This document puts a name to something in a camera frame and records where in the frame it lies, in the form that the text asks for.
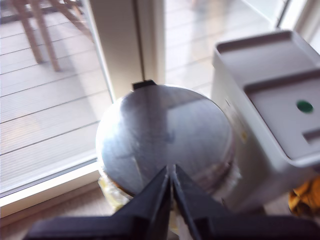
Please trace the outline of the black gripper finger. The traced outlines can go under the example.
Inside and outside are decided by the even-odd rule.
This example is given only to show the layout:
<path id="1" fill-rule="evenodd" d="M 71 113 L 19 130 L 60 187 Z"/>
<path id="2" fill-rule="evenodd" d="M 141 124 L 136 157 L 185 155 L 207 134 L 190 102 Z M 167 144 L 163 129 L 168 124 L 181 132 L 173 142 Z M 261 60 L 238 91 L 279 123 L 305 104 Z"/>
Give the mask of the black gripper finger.
<path id="1" fill-rule="evenodd" d="M 173 167 L 173 196 L 193 239 L 213 240 L 213 219 L 227 217 L 229 212 L 177 164 Z"/>
<path id="2" fill-rule="evenodd" d="M 147 186 L 120 208 L 115 217 L 113 240 L 165 240 L 171 211 L 171 179 L 162 168 Z"/>

